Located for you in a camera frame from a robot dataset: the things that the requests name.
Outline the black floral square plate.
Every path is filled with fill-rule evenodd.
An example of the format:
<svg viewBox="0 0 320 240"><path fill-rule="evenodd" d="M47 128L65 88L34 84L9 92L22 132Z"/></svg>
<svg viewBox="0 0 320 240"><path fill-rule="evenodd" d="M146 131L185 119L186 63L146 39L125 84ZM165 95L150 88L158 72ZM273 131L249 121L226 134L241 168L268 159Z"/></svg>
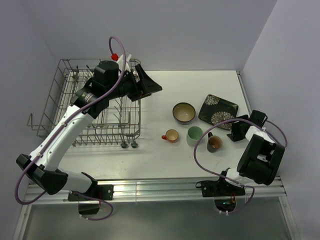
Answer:
<svg viewBox="0 0 320 240"><path fill-rule="evenodd" d="M220 122L234 119L238 109L239 106L236 103L208 94L201 106L198 118L214 126Z"/></svg>

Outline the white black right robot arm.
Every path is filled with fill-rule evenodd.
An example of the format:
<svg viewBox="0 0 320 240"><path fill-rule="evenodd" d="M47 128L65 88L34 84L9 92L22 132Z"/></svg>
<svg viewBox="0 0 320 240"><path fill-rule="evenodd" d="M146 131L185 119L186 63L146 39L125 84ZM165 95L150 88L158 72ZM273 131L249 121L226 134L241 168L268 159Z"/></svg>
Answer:
<svg viewBox="0 0 320 240"><path fill-rule="evenodd" d="M227 135L233 142L248 140L236 168L227 168L222 172L225 178L216 183L217 191L222 195L229 194L234 186L255 182L259 185L270 185L278 172L285 147L267 133L264 128L268 117L264 112L253 110L250 115L240 116L249 122L236 121L231 125Z"/></svg>

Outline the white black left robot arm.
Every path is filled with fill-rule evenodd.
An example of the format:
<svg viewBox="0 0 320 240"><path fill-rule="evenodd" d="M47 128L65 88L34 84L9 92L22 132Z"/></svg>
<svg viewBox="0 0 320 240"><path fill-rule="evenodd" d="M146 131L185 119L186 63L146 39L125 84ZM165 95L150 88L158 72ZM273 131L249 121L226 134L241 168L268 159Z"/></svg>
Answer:
<svg viewBox="0 0 320 240"><path fill-rule="evenodd" d="M16 159L24 174L49 195L69 190L79 192L86 200L95 198L98 188L94 178L84 172L64 172L59 169L59 164L79 134L109 106L111 100L126 96L134 102L162 90L140 64L135 69L137 77L130 69L120 68L118 62L101 61L84 87L75 93L60 122L42 144L30 154L21 154Z"/></svg>

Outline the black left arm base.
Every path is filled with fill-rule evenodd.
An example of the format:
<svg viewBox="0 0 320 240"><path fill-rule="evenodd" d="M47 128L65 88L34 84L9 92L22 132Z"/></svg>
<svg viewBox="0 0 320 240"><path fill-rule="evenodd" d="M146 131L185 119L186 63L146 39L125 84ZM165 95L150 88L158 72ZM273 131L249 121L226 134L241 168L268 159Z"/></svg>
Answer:
<svg viewBox="0 0 320 240"><path fill-rule="evenodd" d="M114 194L114 185L112 184L98 184L92 189L89 189L87 192L82 193L84 196L95 198L99 200L112 200ZM69 202L79 202L79 201L89 201L90 198L85 198L76 193L69 193L67 200Z"/></svg>

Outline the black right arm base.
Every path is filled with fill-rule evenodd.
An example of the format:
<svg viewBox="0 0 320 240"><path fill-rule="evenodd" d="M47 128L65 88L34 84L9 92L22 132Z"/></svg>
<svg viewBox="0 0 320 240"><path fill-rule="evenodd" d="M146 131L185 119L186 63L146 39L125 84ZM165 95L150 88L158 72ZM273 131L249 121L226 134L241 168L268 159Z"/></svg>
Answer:
<svg viewBox="0 0 320 240"><path fill-rule="evenodd" d="M195 187L201 189L204 198L238 197L246 194L244 188L232 185L224 179L198 181Z"/></svg>

